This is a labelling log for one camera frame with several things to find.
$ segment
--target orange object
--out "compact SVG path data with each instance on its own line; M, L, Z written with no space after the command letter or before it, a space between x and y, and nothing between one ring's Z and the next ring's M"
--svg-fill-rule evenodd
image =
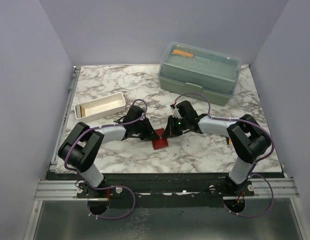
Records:
M180 56L187 57L187 58L194 57L193 53L182 51L182 50L178 50L178 49L174 49L171 54L173 54L173 55L180 55Z

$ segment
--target metal frame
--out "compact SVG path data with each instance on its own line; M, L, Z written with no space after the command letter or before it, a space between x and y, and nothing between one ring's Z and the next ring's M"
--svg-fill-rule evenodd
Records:
M66 102L66 107L64 110L63 120L62 120L62 123L61 123L60 128L59 128L56 145L54 147L54 151L53 151L51 161L50 161L49 170L51 172L55 172L56 167L57 167L57 159L56 159L57 158L57 152L58 152L62 137L64 136L64 133L66 130L65 126L69 120L70 109L72 107L72 102L73 102L73 98L75 95L75 89L76 89L77 82L79 80L80 72L81 72L81 67L80 66L74 66L74 73L71 77L71 81L70 81L69 88L68 88L69 94L68 94L68 99Z
M26 233L24 236L24 240L32 240L35 236L35 231L37 227L37 223L39 221L39 217L41 214L43 201L34 201L33 207L31 209L31 214L29 217Z
M57 167L57 151L65 133L66 123L69 118L72 101L75 95L75 87L77 85L81 67L75 66L72 80L69 86L69 95L67 104L64 111L64 117L59 129L56 145L51 158L49 167L50 172L55 172ZM301 201L299 199L299 193L293 178L268 178L267 179L274 192L275 198L289 198L291 200L292 208L296 216L297 225L300 229L302 238L304 240L310 240L310 229L305 218ZM42 180L39 181L35 199L29 218L27 230L24 236L24 240L34 239L37 223L40 217L43 201L107 201L107 198L77 198L77 187L75 186L75 180ZM269 186L263 179L251 179L255 196L246 196L246 199L266 199L271 197L271 191ZM191 194L192 192L179 192L179 194ZM237 196L224 197L224 200L235 199Z
M269 178L273 188L274 198L294 199L299 197L297 187L293 178ZM36 190L35 201L107 201L107 198L77 198L77 187L75 180L39 181ZM254 188L254 196L246 196L246 199L269 199L271 191L263 179L251 179ZM196 194L198 192L165 192L163 194ZM137 195L149 195L149 192L137 193ZM225 196L224 200L236 199L238 196Z

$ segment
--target black clamp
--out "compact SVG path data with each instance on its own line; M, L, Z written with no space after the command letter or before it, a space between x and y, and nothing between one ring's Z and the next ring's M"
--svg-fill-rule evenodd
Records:
M115 122L118 124L129 123L131 121L138 119L140 116L142 116L143 113L144 110L142 108L140 108L139 106L132 105L129 108L127 115L121 117ZM146 116L144 117L143 120L138 120L135 123L124 125L123 127L126 129L124 139L139 138L142 141L160 139L159 135L155 132L154 128L152 127L150 120Z
M181 118L172 115L168 117L165 131L161 136L162 138L166 139L181 136L185 133L183 132L184 130L202 134L198 123L203 117L207 116L207 114L198 115L191 103L187 100L180 102L176 106L171 105L171 107L173 109L177 108Z

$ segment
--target screw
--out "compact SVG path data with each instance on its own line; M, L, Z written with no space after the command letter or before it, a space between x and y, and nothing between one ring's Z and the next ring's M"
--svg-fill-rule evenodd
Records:
M117 188L115 189L115 191L116 191L116 193L120 194L120 193L123 191L123 188L117 187Z
M254 191L254 186L252 184L247 186L248 191L253 192Z

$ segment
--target wire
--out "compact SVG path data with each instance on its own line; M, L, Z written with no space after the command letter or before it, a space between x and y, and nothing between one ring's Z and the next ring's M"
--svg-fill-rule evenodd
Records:
M175 99L175 103L174 105L176 105L177 103L177 100L182 97L182 96L185 96L185 95L188 95L188 94L193 94L193 95L197 95L197 96L200 96L202 97L208 104L208 111L207 111L207 116L211 119L214 119L214 120L220 120L220 121L235 121L235 122L242 122L242 123L245 123L245 124L249 124L249 125L252 125L253 127L255 128L258 128L260 129L261 131L263 131L267 136L268 138L270 139L270 143L271 143L271 149L269 151L268 154L266 154L265 156L262 156L261 158L257 159L254 163L253 163L253 166L251 167L248 175L250 175L252 173L252 171L254 170L256 164L261 161L261 160L264 160L266 158L268 158L270 155L272 155L272 153L274 152L275 150L275 144L274 144L274 140L272 138L272 136L269 134L268 131L266 131L264 128L262 128L261 126L253 123L253 122L250 122L250 121L247 121L247 120L244 120L244 119L239 119L239 118L225 118L225 117L216 117L216 116L211 116L211 103L210 101L202 94L200 93L197 93L197 92L187 92L187 93L184 93L182 95L179 95L176 99Z
M102 125L101 127L95 126L95 127L91 127L91 128L89 128L89 129L87 129L87 130L84 131L81 135L79 135L79 137L75 140L75 142L73 143L73 145L70 147L70 149L69 149L69 151L68 151L68 153L67 153L67 155L66 155L66 157L65 157L65 160L64 160L64 167L65 167L67 170L70 170L70 171L75 171L75 172L77 171L76 168L71 168L71 167L67 166L67 163L68 163L69 158L70 158L70 155L71 155L72 151L74 150L74 148L76 147L77 143L82 139L82 137L84 137L84 136L85 136L87 133L89 133L90 131L97 130L97 129L101 129L101 128L106 128L106 127L126 126L126 125L129 125L129 124L136 123L136 122L138 122L139 120L141 120L143 117L145 117L146 112L147 112L147 109L148 109L148 105L147 105L147 103L146 103L143 99L136 99L136 100L133 101L132 106L133 106L134 103L136 103L137 101L141 101L141 102L143 102L143 103L145 104L145 110L144 110L143 114L142 114L139 118L137 118L137 119L135 119L135 120L133 120L133 121L125 122L125 123L106 124L106 125Z
M241 196L243 195L243 191L241 191L241 193L240 193L240 195L238 196L238 198L237 198L237 203L240 203L240 198L241 198Z
M94 187L92 185L90 185L88 182L87 184L94 190L99 190L99 191L103 191L103 190L109 190L109 189L116 189L116 188L122 188L122 189L127 189L130 194L132 195L132 198L133 198L133 204L130 208L130 210L124 214L124 215L121 215L121 216L114 216L114 217L110 217L110 216L102 216L102 215L94 215L92 212L91 212L91 209L90 209L90 205L88 204L87 206L87 210L89 211L89 215L88 216L93 216L95 218L98 218L98 219L106 219L106 220L118 220L118 219L123 219L123 218L126 218L128 215L130 215L134 208L135 208L135 205L136 205L136 198L135 198L135 195L134 195L134 192L127 186L108 186L108 187Z
M210 101L209 101L204 95L199 94L199 93L197 93L197 92L186 92L186 93L184 93L184 94L182 94L182 95L179 95L179 96L175 99L174 105L176 105L177 100L178 100L180 97L185 96L185 95L189 95L189 94L193 94L193 95L200 96L200 97L202 97L202 98L208 103L208 112L207 112L207 115L210 116L210 112L211 112L211 103L210 103Z
M228 212L230 214L233 214L237 217L241 217L241 218L258 218L258 217L261 217L261 216L264 216L265 214L268 214L270 212L270 210L272 209L273 205L274 205L274 192L273 192L273 188L270 184L269 181L267 181L267 179L265 177L263 177L262 175L258 174L258 173L253 173L249 176L249 178L253 177L253 176L258 176L260 178L262 178L266 183L267 185L269 186L269 189L270 189L270 193L271 193L271 202L270 202L270 205L268 206L268 208L260 213L260 214L256 214L256 215L244 215L244 214L239 214L238 212L234 212L232 210L230 210L225 204L224 204L224 207L228 210Z

